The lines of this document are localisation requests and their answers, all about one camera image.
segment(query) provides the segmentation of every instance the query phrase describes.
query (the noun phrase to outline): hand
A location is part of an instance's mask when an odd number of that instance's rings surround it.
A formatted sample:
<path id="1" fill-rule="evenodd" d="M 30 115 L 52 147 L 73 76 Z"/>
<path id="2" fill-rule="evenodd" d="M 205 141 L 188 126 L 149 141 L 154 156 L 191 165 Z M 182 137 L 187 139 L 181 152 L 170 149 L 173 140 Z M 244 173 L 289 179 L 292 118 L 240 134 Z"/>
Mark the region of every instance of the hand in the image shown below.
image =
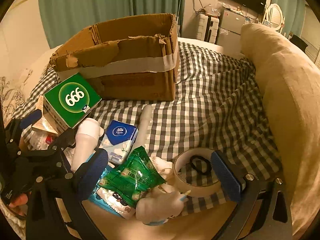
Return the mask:
<path id="1" fill-rule="evenodd" d="M 9 208 L 15 213 L 17 213 L 18 215 L 25 217 L 26 214 L 20 209 L 19 206 L 25 205 L 27 202 L 28 202 L 27 194 L 22 193 L 9 204 Z"/>

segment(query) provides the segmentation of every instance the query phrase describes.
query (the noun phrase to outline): small box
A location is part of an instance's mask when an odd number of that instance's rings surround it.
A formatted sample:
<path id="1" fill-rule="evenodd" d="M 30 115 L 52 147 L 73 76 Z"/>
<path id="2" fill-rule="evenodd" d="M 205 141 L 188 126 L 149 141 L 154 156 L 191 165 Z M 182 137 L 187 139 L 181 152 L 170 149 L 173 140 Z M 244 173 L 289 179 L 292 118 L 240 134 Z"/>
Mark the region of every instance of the small box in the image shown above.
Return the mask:
<path id="1" fill-rule="evenodd" d="M 43 116 L 43 95 L 40 95 L 36 104 L 36 109 L 40 109 L 42 117 L 35 124 L 31 126 L 33 131 L 45 131 L 50 135 L 58 135 L 58 132 L 52 127 L 52 125 Z"/>
<path id="2" fill-rule="evenodd" d="M 137 133 L 138 129 L 134 125 L 112 120 L 99 148 L 108 152 L 109 162 L 120 165 L 130 153 Z"/>
<path id="3" fill-rule="evenodd" d="M 61 134 L 76 127 L 100 101 L 101 97 L 77 73 L 44 94 L 43 115 Z"/>

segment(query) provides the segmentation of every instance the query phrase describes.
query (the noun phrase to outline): beige pillow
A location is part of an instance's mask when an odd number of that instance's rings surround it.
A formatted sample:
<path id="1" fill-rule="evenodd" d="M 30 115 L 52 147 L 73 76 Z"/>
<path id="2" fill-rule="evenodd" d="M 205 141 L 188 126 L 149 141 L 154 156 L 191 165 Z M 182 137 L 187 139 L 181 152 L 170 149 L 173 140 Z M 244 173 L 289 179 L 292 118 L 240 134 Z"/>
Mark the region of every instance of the beige pillow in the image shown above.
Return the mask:
<path id="1" fill-rule="evenodd" d="M 320 70 L 289 40 L 260 24 L 242 27 L 281 156 L 293 234 L 320 208 Z"/>

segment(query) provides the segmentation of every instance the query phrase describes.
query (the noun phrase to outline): plush toy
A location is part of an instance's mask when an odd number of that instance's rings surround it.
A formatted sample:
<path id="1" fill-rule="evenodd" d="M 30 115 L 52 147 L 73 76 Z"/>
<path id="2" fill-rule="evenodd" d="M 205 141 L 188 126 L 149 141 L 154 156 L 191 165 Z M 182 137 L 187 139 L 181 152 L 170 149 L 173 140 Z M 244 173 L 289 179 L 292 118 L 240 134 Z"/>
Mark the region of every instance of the plush toy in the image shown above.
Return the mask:
<path id="1" fill-rule="evenodd" d="M 169 218 L 178 216 L 183 209 L 183 202 L 190 190 L 181 194 L 178 191 L 162 193 L 157 197 L 145 197 L 138 201 L 136 218 L 145 225 L 157 226 L 166 223 Z"/>

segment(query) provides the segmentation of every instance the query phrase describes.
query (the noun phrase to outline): gray checkered blanket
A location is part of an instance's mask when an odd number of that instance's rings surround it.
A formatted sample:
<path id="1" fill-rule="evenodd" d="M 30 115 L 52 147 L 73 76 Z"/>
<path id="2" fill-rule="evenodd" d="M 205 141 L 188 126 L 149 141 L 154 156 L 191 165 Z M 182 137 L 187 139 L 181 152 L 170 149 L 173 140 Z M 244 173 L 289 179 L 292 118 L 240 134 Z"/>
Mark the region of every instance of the gray checkered blanket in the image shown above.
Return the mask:
<path id="1" fill-rule="evenodd" d="M 152 104 L 153 118 L 148 128 L 146 151 L 173 161 L 178 154 L 194 147 L 219 149 L 232 164 L 258 179 L 268 179 L 277 172 L 281 162 L 262 107 L 262 98 L 255 81 L 255 67 L 247 59 L 234 58 L 180 42 L 181 68 L 172 102 L 104 100 L 89 117 L 107 128 L 112 119 L 138 125 L 144 105 Z M 59 82 L 53 69 L 20 105 L 14 116 L 21 118 L 35 109 L 39 95 Z M 27 128 L 23 138 L 28 141 L 33 131 Z M 206 164 L 197 160 L 199 169 Z M 202 176 L 186 165 L 180 176 L 194 185 L 209 185 L 217 180 L 214 172 Z M 188 197 L 182 215 L 199 212 L 228 199 L 223 191 L 205 198 Z"/>

